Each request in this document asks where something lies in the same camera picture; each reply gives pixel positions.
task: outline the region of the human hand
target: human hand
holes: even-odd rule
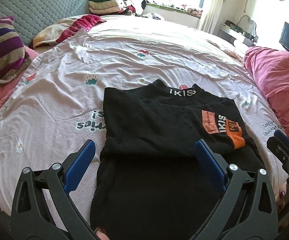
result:
[[[286,195],[286,192],[287,192],[287,186],[286,186],[286,183],[282,185],[282,187],[279,189],[279,195],[277,197],[277,200],[276,200],[276,203],[277,203],[277,209],[278,209],[278,212],[280,212],[281,210],[283,210],[285,204],[286,204],[286,201],[285,201],[285,195]],[[282,227],[286,227],[288,225],[289,221],[287,221],[286,223],[284,223],[282,225]]]
[[[101,240],[110,240],[104,233],[97,232],[96,234]]]
[[[97,227],[95,229],[95,233],[96,235],[101,239],[101,240],[110,240],[107,236],[106,236],[106,231],[104,230],[104,228],[102,227]]]

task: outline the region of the black t-shirt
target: black t-shirt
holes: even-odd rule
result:
[[[220,197],[194,156],[201,138],[242,170],[263,168],[235,102],[196,84],[179,90],[156,80],[132,90],[106,88],[103,111],[107,140],[90,222],[111,240],[193,235]]]

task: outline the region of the striped pillow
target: striped pillow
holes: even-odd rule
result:
[[[13,27],[13,17],[0,19],[0,85],[16,78],[31,63]]]

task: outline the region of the blue clamp pad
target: blue clamp pad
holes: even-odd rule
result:
[[[226,163],[226,161],[222,158],[222,156],[212,152],[208,145],[202,140],[196,142],[195,155],[201,169],[208,177],[214,190],[218,192],[225,192],[227,190],[227,173],[224,172],[225,167],[223,164]],[[214,158],[214,155],[219,155],[218,159],[222,159],[222,163],[220,164],[222,167],[218,164],[217,160]]]
[[[95,144],[90,141],[81,151],[74,163],[70,166],[65,174],[64,191],[68,195],[71,191],[77,189],[83,175],[89,167],[95,156]]]
[[[274,136],[289,150],[289,138],[283,132],[276,130]]]

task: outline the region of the gray quilted headboard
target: gray quilted headboard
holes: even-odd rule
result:
[[[0,0],[0,18],[14,17],[14,28],[25,45],[56,21],[88,13],[88,0]]]

